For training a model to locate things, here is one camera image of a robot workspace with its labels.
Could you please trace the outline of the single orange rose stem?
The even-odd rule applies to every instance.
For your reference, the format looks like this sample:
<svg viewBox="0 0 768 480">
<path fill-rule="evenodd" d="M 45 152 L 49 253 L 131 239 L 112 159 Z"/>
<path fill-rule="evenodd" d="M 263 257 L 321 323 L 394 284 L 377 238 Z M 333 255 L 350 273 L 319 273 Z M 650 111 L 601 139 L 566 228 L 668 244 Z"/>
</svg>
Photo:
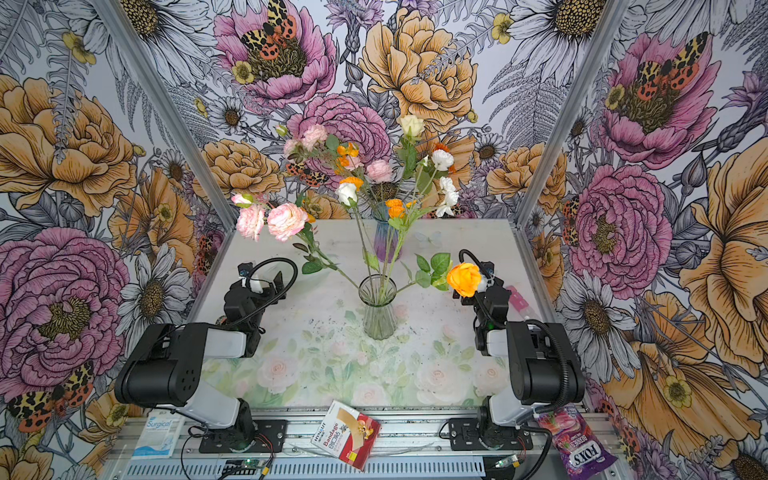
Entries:
<svg viewBox="0 0 768 480">
<path fill-rule="evenodd" d="M 406 282 L 396 286 L 397 292 L 418 286 L 422 289 L 452 292 L 461 298 L 471 298 L 484 283 L 484 276 L 478 265 L 467 262 L 454 264 L 447 252 L 436 253 L 429 259 L 420 254 L 415 258 L 414 270 L 404 266 Z"/>
</svg>

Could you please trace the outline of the pink peony orange bunch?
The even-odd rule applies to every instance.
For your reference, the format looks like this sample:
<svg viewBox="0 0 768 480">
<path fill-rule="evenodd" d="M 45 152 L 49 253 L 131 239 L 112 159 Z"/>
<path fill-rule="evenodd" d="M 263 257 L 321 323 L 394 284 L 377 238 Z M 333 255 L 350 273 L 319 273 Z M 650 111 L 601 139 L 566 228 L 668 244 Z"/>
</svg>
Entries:
<svg viewBox="0 0 768 480">
<path fill-rule="evenodd" d="M 230 201 L 239 209 L 236 229 L 244 238 L 258 242 L 262 232 L 266 231 L 275 240 L 291 243 L 294 249 L 303 253 L 302 274 L 313 275 L 330 270 L 349 284 L 358 286 L 358 283 L 321 249 L 315 238 L 313 219 L 303 207 L 291 202 L 270 206 L 248 193 L 235 193 Z"/>
</svg>

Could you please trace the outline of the clear glass vase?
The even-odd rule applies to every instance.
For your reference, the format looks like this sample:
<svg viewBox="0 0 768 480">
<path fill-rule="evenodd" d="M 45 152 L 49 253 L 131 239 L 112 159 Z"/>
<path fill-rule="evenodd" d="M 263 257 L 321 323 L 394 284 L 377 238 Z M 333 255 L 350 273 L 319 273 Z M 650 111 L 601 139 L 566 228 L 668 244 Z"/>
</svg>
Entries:
<svg viewBox="0 0 768 480">
<path fill-rule="evenodd" d="M 364 305 L 364 333 L 373 340 L 390 338 L 396 328 L 392 302 L 397 295 L 393 280 L 383 274 L 366 277 L 358 287 L 358 297 Z"/>
</svg>

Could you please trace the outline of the purple blue glass vase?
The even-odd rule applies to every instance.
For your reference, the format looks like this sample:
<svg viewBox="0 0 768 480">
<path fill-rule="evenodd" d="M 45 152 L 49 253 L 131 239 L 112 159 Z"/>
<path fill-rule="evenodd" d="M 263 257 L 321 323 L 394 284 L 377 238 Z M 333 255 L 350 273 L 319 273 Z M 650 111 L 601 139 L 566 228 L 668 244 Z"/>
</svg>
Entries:
<svg viewBox="0 0 768 480">
<path fill-rule="evenodd" d="M 380 262 L 390 263 L 396 258 L 395 250 L 399 232 L 389 225 L 389 214 L 385 205 L 379 205 L 374 209 L 373 218 L 376 221 L 374 252 Z"/>
</svg>

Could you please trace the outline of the single white bud stem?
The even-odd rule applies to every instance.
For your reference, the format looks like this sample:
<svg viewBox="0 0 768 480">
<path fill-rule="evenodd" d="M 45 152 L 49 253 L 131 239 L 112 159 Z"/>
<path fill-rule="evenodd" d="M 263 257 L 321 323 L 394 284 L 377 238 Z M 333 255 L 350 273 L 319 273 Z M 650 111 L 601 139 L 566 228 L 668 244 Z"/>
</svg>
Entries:
<svg viewBox="0 0 768 480">
<path fill-rule="evenodd" d="M 368 276 L 373 274 L 373 269 L 369 261 L 369 248 L 366 240 L 361 211 L 358 205 L 358 186 L 355 183 L 341 182 L 336 189 L 336 195 L 339 202 L 350 212 L 350 217 L 356 222 L 358 234 L 362 247 L 362 258 L 367 268 Z"/>
</svg>

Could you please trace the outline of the orange gerbera flower stem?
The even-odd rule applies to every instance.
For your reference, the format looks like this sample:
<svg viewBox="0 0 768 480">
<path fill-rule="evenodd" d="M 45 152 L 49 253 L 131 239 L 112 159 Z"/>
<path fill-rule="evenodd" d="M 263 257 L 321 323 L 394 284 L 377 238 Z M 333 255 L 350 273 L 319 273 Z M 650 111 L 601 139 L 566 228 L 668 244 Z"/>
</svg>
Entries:
<svg viewBox="0 0 768 480">
<path fill-rule="evenodd" d="M 454 168 L 455 157 L 442 143 L 436 143 L 430 154 L 432 165 L 435 170 L 442 173 L 449 173 Z"/>
</svg>

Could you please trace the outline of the pink carnation pair stem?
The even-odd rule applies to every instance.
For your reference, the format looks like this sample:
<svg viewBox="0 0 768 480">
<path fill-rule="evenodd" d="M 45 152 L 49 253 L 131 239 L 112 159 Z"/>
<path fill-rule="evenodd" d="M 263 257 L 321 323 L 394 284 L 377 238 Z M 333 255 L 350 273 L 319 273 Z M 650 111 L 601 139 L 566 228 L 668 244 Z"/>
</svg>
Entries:
<svg viewBox="0 0 768 480">
<path fill-rule="evenodd" d="M 387 160 L 374 160 L 369 163 L 357 162 L 356 157 L 348 157 L 348 174 L 340 186 L 356 195 L 362 195 L 372 203 L 392 200 L 397 193 L 394 170 Z"/>
</svg>

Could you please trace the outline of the yellow poppy flower stem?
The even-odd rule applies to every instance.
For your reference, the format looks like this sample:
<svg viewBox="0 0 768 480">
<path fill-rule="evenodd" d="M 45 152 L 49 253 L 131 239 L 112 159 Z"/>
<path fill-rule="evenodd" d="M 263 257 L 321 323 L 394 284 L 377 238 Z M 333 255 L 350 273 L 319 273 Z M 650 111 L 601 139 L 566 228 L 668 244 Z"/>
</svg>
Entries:
<svg viewBox="0 0 768 480">
<path fill-rule="evenodd" d="M 337 167 L 338 174 L 341 176 L 339 185 L 341 182 L 355 183 L 358 186 L 359 199 L 359 194 L 371 183 L 360 151 L 355 144 L 347 143 L 340 144 L 336 149 L 336 153 L 335 166 Z"/>
</svg>

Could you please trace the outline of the pink rose flower stem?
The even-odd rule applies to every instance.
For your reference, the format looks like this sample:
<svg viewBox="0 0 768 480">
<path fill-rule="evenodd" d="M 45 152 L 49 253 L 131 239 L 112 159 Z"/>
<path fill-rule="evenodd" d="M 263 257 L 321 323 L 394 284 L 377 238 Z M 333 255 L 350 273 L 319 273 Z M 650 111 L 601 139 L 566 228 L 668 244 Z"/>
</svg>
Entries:
<svg viewBox="0 0 768 480">
<path fill-rule="evenodd" d="M 286 160 L 285 174 L 289 179 L 299 183 L 295 199 L 295 203 L 299 206 L 302 205 L 310 190 L 335 191 L 338 187 L 341 176 L 338 174 L 335 161 L 336 149 L 340 144 L 355 144 L 362 158 L 362 151 L 357 143 L 340 140 L 320 124 L 312 125 L 298 135 L 291 135 L 286 126 L 283 126 L 279 132 L 286 138 L 283 145 L 283 156 Z M 373 207 L 374 203 L 359 195 L 358 204 Z"/>
</svg>

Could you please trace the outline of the cream white rose stem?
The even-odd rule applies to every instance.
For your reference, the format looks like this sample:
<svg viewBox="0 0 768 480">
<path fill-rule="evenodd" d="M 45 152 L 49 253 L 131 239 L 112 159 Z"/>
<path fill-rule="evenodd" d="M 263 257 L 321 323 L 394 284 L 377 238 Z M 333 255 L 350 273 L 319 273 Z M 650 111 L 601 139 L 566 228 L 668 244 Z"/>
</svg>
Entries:
<svg viewBox="0 0 768 480">
<path fill-rule="evenodd" d="M 407 114 L 398 119 L 402 135 L 399 140 L 397 155 L 402 166 L 400 182 L 411 182 L 409 197 L 417 198 L 418 177 L 423 170 L 423 155 L 419 151 L 423 133 L 425 131 L 424 120 L 416 115 Z"/>
</svg>

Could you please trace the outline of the orange yellow ranunculus bunch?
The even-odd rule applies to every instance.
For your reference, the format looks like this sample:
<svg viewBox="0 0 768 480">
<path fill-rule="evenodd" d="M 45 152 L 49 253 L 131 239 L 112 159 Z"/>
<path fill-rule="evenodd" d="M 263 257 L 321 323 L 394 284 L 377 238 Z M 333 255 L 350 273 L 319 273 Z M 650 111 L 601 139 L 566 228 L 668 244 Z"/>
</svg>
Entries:
<svg viewBox="0 0 768 480">
<path fill-rule="evenodd" d="M 341 205 L 352 215 L 360 237 L 361 255 L 366 268 L 366 277 L 360 283 L 359 295 L 367 306 L 389 304 L 398 293 L 417 285 L 417 275 L 404 266 L 408 282 L 401 287 L 393 283 L 392 270 L 403 250 L 406 235 L 418 212 L 417 202 L 404 202 L 399 198 L 376 201 L 373 186 L 359 176 L 341 180 L 335 194 Z M 385 233 L 384 252 L 376 250 L 376 238 L 370 237 L 363 225 L 361 200 L 373 200 L 374 219 Z"/>
</svg>

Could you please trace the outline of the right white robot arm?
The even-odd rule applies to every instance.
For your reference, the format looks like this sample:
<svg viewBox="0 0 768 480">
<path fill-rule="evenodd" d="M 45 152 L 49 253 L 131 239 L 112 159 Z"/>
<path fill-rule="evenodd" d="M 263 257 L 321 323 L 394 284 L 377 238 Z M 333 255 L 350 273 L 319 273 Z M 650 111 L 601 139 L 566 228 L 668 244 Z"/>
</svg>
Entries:
<svg viewBox="0 0 768 480">
<path fill-rule="evenodd" d="M 448 421 L 454 451 L 523 450 L 530 421 L 583 399 L 586 381 L 565 329 L 543 322 L 513 286 L 495 275 L 495 265 L 467 249 L 447 275 L 453 297 L 474 312 L 476 349 L 504 360 L 502 390 L 487 394 L 476 418 Z"/>
</svg>

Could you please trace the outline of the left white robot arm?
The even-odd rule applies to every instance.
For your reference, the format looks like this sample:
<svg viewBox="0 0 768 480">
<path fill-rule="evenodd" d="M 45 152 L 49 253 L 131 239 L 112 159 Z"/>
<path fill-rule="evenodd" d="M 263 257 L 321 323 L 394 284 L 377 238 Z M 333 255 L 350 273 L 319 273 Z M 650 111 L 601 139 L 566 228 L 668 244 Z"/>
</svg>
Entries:
<svg viewBox="0 0 768 480">
<path fill-rule="evenodd" d="M 203 430 L 203 453 L 278 453 L 284 421 L 257 421 L 248 402 L 227 396 L 202 377 L 211 359 L 255 355 L 265 330 L 263 314 L 286 298 L 299 269 L 284 257 L 243 263 L 240 278 L 224 296 L 220 323 L 156 324 L 142 334 L 117 376 L 119 402 L 160 409 L 196 422 Z"/>
</svg>

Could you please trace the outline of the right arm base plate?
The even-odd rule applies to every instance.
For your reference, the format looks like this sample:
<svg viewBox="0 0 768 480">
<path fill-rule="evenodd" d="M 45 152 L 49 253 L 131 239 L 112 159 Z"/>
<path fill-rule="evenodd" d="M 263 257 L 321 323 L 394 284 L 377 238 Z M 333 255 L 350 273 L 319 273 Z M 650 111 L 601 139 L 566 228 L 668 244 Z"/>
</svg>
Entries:
<svg viewBox="0 0 768 480">
<path fill-rule="evenodd" d="M 520 451 L 533 448 L 532 437 L 521 429 L 500 427 L 476 417 L 450 418 L 440 430 L 452 451 Z"/>
</svg>

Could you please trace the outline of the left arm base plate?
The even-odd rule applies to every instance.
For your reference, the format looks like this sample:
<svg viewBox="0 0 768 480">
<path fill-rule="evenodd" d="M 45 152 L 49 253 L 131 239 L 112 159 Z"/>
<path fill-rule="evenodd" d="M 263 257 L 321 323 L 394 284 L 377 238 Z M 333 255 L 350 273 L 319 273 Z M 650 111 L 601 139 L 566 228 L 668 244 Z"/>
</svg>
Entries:
<svg viewBox="0 0 768 480">
<path fill-rule="evenodd" d="M 285 420 L 256 419 L 250 429 L 214 429 L 204 435 L 198 450 L 201 454 L 280 453 L 287 426 Z"/>
</svg>

